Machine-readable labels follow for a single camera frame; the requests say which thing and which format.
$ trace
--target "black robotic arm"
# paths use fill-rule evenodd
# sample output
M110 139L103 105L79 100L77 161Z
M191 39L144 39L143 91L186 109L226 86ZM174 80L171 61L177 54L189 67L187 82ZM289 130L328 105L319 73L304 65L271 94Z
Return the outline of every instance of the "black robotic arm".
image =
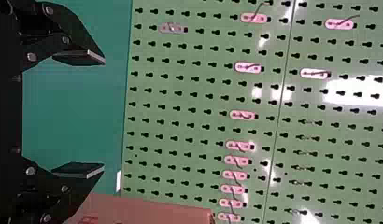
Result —
M73 66L105 64L68 8L0 0L0 224L63 223L104 172L103 164L78 162L48 172L22 156L22 73L49 57Z

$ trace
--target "pink tag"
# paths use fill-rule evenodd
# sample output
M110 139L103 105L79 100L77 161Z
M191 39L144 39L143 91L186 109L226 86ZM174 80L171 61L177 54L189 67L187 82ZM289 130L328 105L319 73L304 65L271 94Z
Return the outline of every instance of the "pink tag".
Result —
M243 119L243 120L253 120L257 119L258 115L253 112L242 111L242 110L233 110L230 112L230 118L232 119Z
M224 162L229 165L239 165L239 166L248 166L249 159L247 157L235 157L235 156L226 156Z
M253 151L255 149L255 145L253 143L248 142L235 142L228 141L226 143L226 147L231 150L239 150L239 151Z
M300 71L300 76L304 78L326 79L330 75L331 71L315 68L304 68Z
M220 186L220 190L223 193L231 193L231 194L243 194L245 193L245 189L236 185L222 185Z
M234 177L237 180L246 180L247 179L247 173L238 172L238 171L223 171L222 175L226 179L234 179Z
M264 14L246 12L241 15L241 21L248 23L267 23L268 17Z
M218 219L221 221L240 222L241 216L232 213L218 213Z
M220 199L219 205L222 207L243 208L244 204L238 200L233 199Z
M262 71L262 66L256 63L239 62L235 64L234 69L241 73L259 74Z
M352 20L344 21L338 19L328 19L325 22L326 28L330 30L352 30L354 27L354 22Z
M182 26L177 22L165 22L159 27L159 31L163 34L186 34L188 28L186 26Z

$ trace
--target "pink box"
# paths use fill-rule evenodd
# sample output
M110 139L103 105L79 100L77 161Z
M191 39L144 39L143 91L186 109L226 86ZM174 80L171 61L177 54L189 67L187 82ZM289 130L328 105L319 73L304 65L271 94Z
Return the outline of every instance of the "pink box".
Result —
M205 208L90 194L65 224L214 224Z

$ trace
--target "teal wall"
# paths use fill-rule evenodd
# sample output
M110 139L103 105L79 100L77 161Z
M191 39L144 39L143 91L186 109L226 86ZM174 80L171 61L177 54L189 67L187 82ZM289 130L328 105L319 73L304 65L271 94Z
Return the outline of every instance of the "teal wall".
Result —
M23 155L48 170L70 161L102 162L99 193L115 192L121 168L131 1L52 1L79 15L106 66L47 60L24 74Z

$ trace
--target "pegboard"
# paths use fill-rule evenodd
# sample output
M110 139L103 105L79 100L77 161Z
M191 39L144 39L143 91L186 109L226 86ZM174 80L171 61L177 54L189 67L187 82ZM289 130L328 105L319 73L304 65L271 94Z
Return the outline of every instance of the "pegboard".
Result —
M121 195L223 223L383 224L383 1L261 2L134 1ZM267 22L241 21L257 8Z
M284 76L292 5L261 6L264 24L245 23L256 1L134 1L124 145L124 196L231 212L234 198L245 221L262 220ZM188 33L162 34L179 23ZM234 70L237 62L262 66L259 74ZM232 119L233 110L257 114ZM228 141L254 150L226 148ZM247 158L247 166L225 158ZM240 171L246 180L222 177ZM248 191L222 193L222 185Z
M264 223L383 224L383 1L297 1L289 54Z

